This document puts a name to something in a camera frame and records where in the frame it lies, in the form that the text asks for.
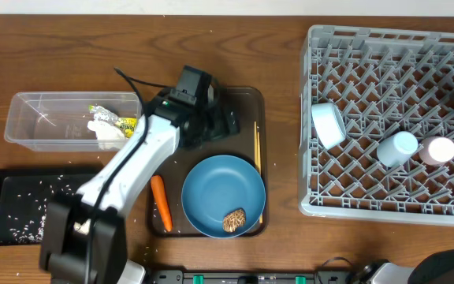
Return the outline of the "wooden chopstick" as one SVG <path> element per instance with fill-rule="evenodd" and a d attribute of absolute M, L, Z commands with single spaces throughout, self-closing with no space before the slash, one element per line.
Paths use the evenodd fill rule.
<path fill-rule="evenodd" d="M 258 171 L 258 173 L 261 173 L 261 148 L 260 148 L 260 137 L 259 137 L 259 127 L 257 125 L 257 122 L 254 122 L 254 139 L 255 139 L 255 169 Z"/>
<path fill-rule="evenodd" d="M 261 166 L 261 143 L 260 143 L 260 133 L 257 132 L 257 137 L 256 137 L 256 166 L 257 166 L 257 171 L 259 173 L 259 176 L 262 177 L 262 166 Z M 263 215 L 260 215 L 259 218 L 259 223 L 262 224 L 263 222 Z"/>

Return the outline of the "dark blue plate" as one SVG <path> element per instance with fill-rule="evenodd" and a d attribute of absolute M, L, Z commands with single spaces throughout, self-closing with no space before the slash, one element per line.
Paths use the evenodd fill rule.
<path fill-rule="evenodd" d="M 196 164 L 184 180 L 181 203 L 187 220 L 214 238 L 239 237 L 259 224 L 266 206 L 266 188 L 259 172 L 234 155 L 215 155 Z M 224 218 L 243 210 L 245 221 L 233 232 Z"/>

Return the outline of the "yellow silver snack wrapper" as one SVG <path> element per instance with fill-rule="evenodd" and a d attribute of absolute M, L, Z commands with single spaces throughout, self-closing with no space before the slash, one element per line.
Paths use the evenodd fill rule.
<path fill-rule="evenodd" d="M 92 121 L 105 121 L 110 125 L 114 125 L 119 128 L 122 133 L 130 138 L 134 133 L 134 130 L 137 125 L 136 118 L 122 118 L 113 113 L 110 110 L 107 110 L 103 106 L 93 106 L 88 107 L 89 112 L 93 115 Z"/>

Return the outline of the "orange carrot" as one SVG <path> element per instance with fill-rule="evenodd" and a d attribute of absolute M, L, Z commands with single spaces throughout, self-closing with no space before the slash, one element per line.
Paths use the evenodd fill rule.
<path fill-rule="evenodd" d="M 170 232 L 173 229 L 172 217 L 166 197 L 164 182 L 160 176 L 155 175 L 151 178 L 151 190 L 165 230 Z"/>

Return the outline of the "light blue plastic cup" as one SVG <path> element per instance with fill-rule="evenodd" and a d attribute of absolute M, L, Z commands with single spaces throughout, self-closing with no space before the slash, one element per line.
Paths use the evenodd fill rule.
<path fill-rule="evenodd" d="M 400 131 L 378 145 L 377 157 L 384 166 L 400 166 L 417 152 L 418 146 L 419 143 L 412 133 Z"/>

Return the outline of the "brown mushroom piece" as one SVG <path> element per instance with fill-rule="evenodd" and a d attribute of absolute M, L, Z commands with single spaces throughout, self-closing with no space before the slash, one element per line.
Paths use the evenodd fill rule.
<path fill-rule="evenodd" d="M 227 233 L 234 233 L 246 223 L 246 213 L 243 208 L 228 213 L 222 222 L 222 228 Z"/>

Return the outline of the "white tissue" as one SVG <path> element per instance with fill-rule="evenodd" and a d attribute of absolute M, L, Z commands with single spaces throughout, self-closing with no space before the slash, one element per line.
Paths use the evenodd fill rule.
<path fill-rule="evenodd" d="M 120 150 L 128 140 L 119 128 L 105 121 L 89 121 L 87 128 L 95 132 L 98 146 L 103 151 Z"/>

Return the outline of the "light blue small bowl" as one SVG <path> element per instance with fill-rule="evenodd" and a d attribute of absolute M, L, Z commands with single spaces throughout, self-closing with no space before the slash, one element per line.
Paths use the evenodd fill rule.
<path fill-rule="evenodd" d="M 344 120 L 336 104 L 313 105 L 311 117 L 318 139 L 326 150 L 336 147 L 346 139 Z"/>

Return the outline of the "white rice grains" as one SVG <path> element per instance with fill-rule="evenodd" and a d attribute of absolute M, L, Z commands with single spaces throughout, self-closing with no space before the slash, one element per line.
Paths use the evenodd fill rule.
<path fill-rule="evenodd" d="M 71 196 L 90 174 L 8 177 L 0 196 L 0 245 L 33 245 L 43 239 L 48 202 Z"/>

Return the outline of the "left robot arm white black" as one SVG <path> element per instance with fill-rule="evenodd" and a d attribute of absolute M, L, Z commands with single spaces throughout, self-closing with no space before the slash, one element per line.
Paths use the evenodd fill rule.
<path fill-rule="evenodd" d="M 174 87 L 148 103 L 132 137 L 75 193 L 48 202 L 39 267 L 65 283 L 141 283 L 146 269 L 128 258 L 125 220 L 154 172 L 178 149 L 240 131 L 220 103 L 212 75 L 186 65 Z"/>

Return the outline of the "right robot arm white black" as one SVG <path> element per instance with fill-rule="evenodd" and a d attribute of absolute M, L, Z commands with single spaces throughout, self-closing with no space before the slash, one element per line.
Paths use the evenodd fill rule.
<path fill-rule="evenodd" d="M 454 249 L 434 253 L 416 267 L 401 267 L 388 260 L 377 260 L 351 274 L 348 281 L 360 284 L 454 283 Z"/>

